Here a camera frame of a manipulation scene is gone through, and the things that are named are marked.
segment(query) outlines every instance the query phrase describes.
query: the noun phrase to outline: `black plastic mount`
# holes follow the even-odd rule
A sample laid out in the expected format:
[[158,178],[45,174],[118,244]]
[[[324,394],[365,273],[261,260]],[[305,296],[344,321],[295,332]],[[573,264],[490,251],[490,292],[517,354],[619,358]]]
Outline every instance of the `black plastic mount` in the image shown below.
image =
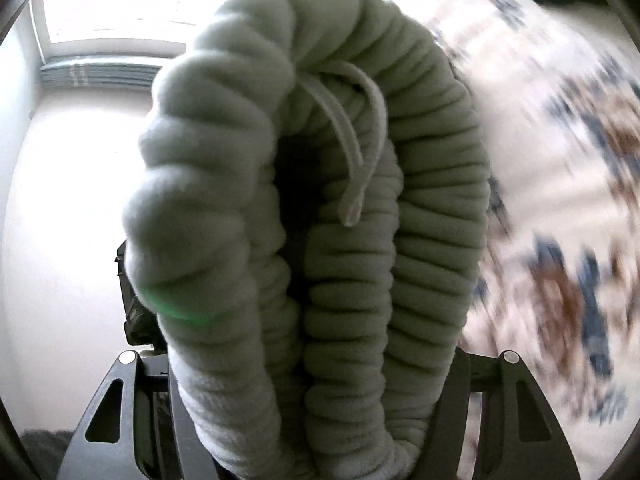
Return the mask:
[[474,480],[578,480],[574,456],[553,410],[516,352],[498,358],[456,349],[410,480],[455,480],[469,395],[482,392]]
[[[82,416],[58,480],[173,480],[165,476],[158,392],[170,397],[181,478],[233,478],[200,443],[166,354],[141,358],[130,350]],[[482,392],[474,480],[580,478],[558,420],[522,359],[511,351],[489,358],[457,349],[410,480],[456,480],[473,392]]]
[[180,399],[167,355],[123,352],[89,403],[58,480],[164,480],[155,394],[169,393],[175,449],[183,480],[218,480]]
[[126,317],[124,333],[127,343],[132,346],[153,345],[156,353],[166,352],[166,341],[160,332],[156,316],[140,303],[127,276],[124,266],[126,251],[127,243],[123,242],[118,247],[115,261],[118,264],[118,279]]

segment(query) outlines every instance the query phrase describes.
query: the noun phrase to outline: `bed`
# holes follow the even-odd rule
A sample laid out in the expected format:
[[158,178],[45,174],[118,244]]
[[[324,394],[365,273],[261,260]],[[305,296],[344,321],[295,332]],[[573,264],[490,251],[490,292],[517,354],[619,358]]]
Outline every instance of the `bed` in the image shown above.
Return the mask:
[[[640,62],[612,11],[393,0],[473,94],[492,160],[488,243],[460,346],[517,351],[583,479],[640,416]],[[479,397],[458,470],[470,479]]]

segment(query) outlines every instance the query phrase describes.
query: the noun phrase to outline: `white wall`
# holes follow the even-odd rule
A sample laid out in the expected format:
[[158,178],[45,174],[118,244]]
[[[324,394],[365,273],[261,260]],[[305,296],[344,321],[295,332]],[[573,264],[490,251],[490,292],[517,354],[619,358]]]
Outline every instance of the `white wall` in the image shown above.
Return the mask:
[[[14,167],[40,95],[38,82],[40,65],[40,55],[27,10],[18,17],[9,34],[0,44],[0,234],[4,225],[5,208]],[[15,360],[11,327],[6,323],[2,294],[0,294],[0,397],[18,430],[31,424],[31,399],[25,390]]]
[[148,92],[46,94],[6,210],[4,299],[32,404],[26,426],[73,429],[127,348],[117,267],[122,207],[142,174]]

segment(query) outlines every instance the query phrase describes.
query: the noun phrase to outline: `fleece blanket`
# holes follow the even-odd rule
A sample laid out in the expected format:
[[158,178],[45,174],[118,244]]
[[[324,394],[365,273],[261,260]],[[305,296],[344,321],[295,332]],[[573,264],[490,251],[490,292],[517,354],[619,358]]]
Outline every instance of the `fleece blanket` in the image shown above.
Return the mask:
[[245,479],[408,476],[489,197],[443,51],[383,0],[225,0],[153,98],[126,267],[204,446]]

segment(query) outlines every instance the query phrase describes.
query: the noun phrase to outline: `rolled blanket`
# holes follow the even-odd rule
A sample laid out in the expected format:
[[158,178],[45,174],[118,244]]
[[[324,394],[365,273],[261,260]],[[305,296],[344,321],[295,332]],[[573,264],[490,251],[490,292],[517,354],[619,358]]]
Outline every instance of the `rolled blanket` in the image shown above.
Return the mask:
[[383,0],[224,0],[153,98],[126,267],[202,443],[241,479],[405,478],[484,247],[446,56]]

